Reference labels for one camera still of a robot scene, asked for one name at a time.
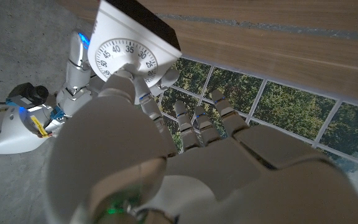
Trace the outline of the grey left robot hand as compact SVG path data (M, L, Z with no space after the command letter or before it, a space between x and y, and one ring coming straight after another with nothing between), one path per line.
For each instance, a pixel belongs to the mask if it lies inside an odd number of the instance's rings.
M120 70L62 127L45 184L49 223L358 223L358 192L323 153L268 126L249 127L213 97L228 132L201 115L199 143L176 105L186 151L168 155L147 85Z

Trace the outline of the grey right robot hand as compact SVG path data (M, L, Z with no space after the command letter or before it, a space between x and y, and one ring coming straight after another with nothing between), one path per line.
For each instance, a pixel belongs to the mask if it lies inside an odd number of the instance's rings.
M90 41L81 32L73 32L70 41L66 81L57 93L50 122L39 130L43 137L56 137L68 118L97 96L117 95L139 105L156 124L161 134L168 128L153 97L172 86L179 77L171 69L174 61L164 60L158 51L131 39L113 39L103 43L96 54L96 69L102 83L91 77L88 60Z

